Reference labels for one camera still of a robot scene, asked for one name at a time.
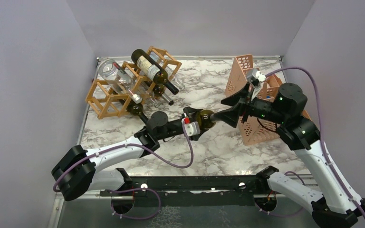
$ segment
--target metal frame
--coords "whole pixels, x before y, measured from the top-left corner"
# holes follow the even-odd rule
[[[226,59],[233,59],[235,56],[174,56],[175,58],[179,59],[179,60],[226,60]],[[130,57],[98,57],[97,58],[97,66],[100,64],[101,61],[106,60],[112,58],[114,60],[119,60],[119,61],[125,61],[125,60],[129,60]],[[253,58],[261,58],[261,59],[265,59],[265,60],[272,60],[272,59],[277,59],[280,62],[281,67],[282,66],[282,56],[254,56]],[[96,72],[95,75],[93,77],[93,79],[97,78],[97,71],[98,68],[96,68]],[[76,144],[80,144],[81,140],[82,140],[82,136],[83,136],[83,131],[86,125],[86,120],[87,120],[87,113],[89,111],[90,106],[88,104],[86,104],[86,109],[85,109],[85,113],[84,113],[84,118],[83,118],[83,122],[81,124],[80,127],[80,131],[79,131],[79,136],[77,138]],[[314,178],[312,175],[300,175],[302,177],[302,179],[305,181],[306,186],[314,189],[314,190],[319,190],[319,187],[317,186],[317,183],[315,182]],[[291,177],[294,180],[297,180],[297,177],[293,176]],[[254,194],[254,198],[263,198],[266,197],[266,194]],[[282,194],[277,194],[277,197],[285,197]],[[79,197],[79,199],[108,199],[108,198],[112,198],[112,199],[129,199],[131,197],[121,197],[121,196],[114,196],[114,197],[102,197],[100,196],[100,191],[89,191],[86,192],[85,194],[83,194],[81,197]],[[58,224],[59,224],[59,219],[61,216],[61,211],[64,205],[64,198],[62,196],[61,193],[56,193],[55,195],[55,199],[54,199],[54,206],[51,212],[51,217],[48,223],[48,228],[57,228]]]

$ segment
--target marble tabletop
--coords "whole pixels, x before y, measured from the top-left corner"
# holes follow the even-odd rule
[[[220,100],[225,97],[224,90],[233,60],[181,60],[181,62],[182,66],[177,76],[184,82],[186,88],[177,95],[167,92],[175,102],[172,106],[162,103],[159,108],[145,107],[146,116],[150,117],[153,112],[160,110],[168,114],[169,120],[173,120],[181,115],[183,107],[186,106],[211,109],[215,112],[227,108],[220,104]],[[264,74],[281,68],[278,59],[255,58],[254,66],[259,67]],[[282,74],[277,76],[284,81]],[[101,94],[100,90],[96,90],[95,95]],[[142,121],[134,116],[99,120],[90,108],[81,145],[89,149],[114,144],[131,137],[142,127]],[[188,164],[190,152],[184,136],[177,136],[169,142],[160,144],[161,147],[156,150],[160,156],[178,165]],[[268,165],[272,165],[282,172],[310,174],[304,163],[282,140],[245,146],[239,130],[225,123],[217,123],[198,141],[193,141],[192,146],[194,161],[192,166],[186,169],[174,168],[153,155],[148,155],[121,162],[106,170],[124,168],[131,176],[248,175],[256,174]]]

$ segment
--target robotic arm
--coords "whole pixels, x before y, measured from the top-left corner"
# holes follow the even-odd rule
[[[60,191],[65,200],[70,201],[88,190],[128,189],[124,185],[129,178],[125,170],[102,170],[128,159],[149,155],[147,149],[155,151],[160,147],[158,140],[183,134],[183,128],[190,140],[197,141],[216,121],[235,128],[240,117],[245,122],[248,116],[254,116],[280,124],[277,134],[304,162],[321,191],[303,186],[271,166],[257,173],[257,188],[286,195],[310,212],[322,228],[353,226],[357,217],[362,215],[360,209],[365,213],[365,199],[349,185],[329,153],[328,158],[324,156],[320,131],[301,114],[307,102],[301,88],[284,83],[275,100],[270,102],[257,98],[266,77],[256,69],[246,77],[248,83],[239,92],[221,101],[230,106],[226,110],[214,113],[186,107],[181,117],[173,121],[168,121],[164,112],[155,112],[143,129],[125,141],[97,149],[84,150],[80,145],[72,147],[51,172],[59,187],[54,190]],[[329,166],[336,169],[353,199],[347,197]]]

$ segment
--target floor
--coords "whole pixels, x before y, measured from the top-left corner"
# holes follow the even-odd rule
[[[224,90],[233,60],[181,60],[181,62],[182,66],[177,76],[182,79],[186,88],[178,95],[168,93],[175,104],[173,106],[162,104],[159,108],[147,107],[145,114],[150,116],[153,112],[161,110],[168,114],[169,120],[173,120],[181,115],[183,107],[186,106],[213,111],[227,108],[220,104],[220,100],[225,97]],[[264,74],[281,68],[277,58],[255,58],[254,66],[259,67]],[[284,80],[282,74],[278,74],[278,77]],[[102,92],[96,90],[95,95],[104,96],[100,93]],[[133,116],[99,120],[90,108],[81,145],[85,149],[110,145],[129,138],[142,127],[142,121]],[[128,160],[107,169],[124,168],[131,176],[246,175],[255,174],[272,165],[282,172],[310,174],[304,163],[280,139],[244,146],[239,130],[225,123],[217,123],[199,141],[192,142],[192,145],[194,162],[187,169],[173,168],[152,155]],[[187,164],[190,160],[189,148],[183,136],[175,137],[166,143],[161,142],[161,147],[156,152],[179,165]]]

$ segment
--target wooden wine rack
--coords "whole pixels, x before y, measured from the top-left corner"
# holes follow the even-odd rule
[[[149,50],[147,51],[147,54],[150,55],[151,53],[156,54],[159,59],[157,60],[157,63],[163,68],[166,69],[169,65],[174,65],[175,68],[173,70],[173,73],[169,75],[169,80],[171,80],[174,75],[177,73],[177,71],[180,69],[181,62],[175,60],[173,56],[171,56],[166,50],[158,49],[153,46],[150,46]],[[123,70],[125,70],[127,73],[130,71],[130,75],[133,75],[133,80],[135,80],[135,85],[131,89],[133,93],[136,93],[138,90],[142,93],[140,97],[142,98],[142,104],[145,104],[147,98],[149,98],[149,93],[152,92],[154,88],[154,83],[152,83],[149,88],[144,91],[143,87],[140,87],[141,83],[143,81],[151,81],[146,75],[139,75],[140,69],[134,64],[134,63],[128,63],[124,62],[121,66]],[[108,86],[108,88],[105,88],[104,86],[108,85],[108,82],[105,80],[95,79],[92,83],[92,86],[89,89],[89,93],[87,94],[87,97],[85,101],[92,107],[92,109],[97,114],[98,119],[103,119],[105,117],[111,117],[111,116],[123,116],[129,114],[126,111],[126,108],[128,107],[130,102],[132,101],[132,98],[127,94],[113,94],[114,89]],[[126,89],[118,84],[118,86],[126,92]],[[95,97],[95,91],[96,88],[99,87],[101,91],[104,93],[105,98],[97,98]],[[124,104],[120,109],[117,109],[117,107],[113,104],[113,102],[119,102],[119,100],[125,100]]]

